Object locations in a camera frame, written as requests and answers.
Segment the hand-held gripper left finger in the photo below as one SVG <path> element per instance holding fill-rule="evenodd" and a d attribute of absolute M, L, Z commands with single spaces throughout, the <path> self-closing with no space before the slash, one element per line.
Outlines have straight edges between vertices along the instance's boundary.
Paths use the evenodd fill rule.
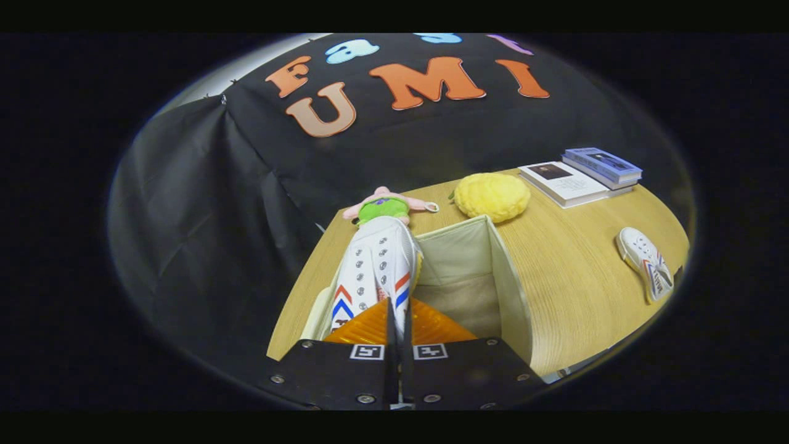
<path fill-rule="evenodd" d="M 393 309 L 384 300 L 363 312 L 383 323 L 383 343 L 301 339 L 281 360 L 259 370 L 256 389 L 294 409 L 381 411 L 398 398 Z"/>

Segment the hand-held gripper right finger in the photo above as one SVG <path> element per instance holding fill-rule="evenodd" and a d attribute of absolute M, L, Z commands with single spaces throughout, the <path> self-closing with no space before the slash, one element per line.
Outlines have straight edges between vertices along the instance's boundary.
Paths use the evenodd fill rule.
<path fill-rule="evenodd" d="M 549 385 L 501 337 L 477 337 L 420 300 L 406 323 L 404 397 L 417 410 L 519 408 Z"/>

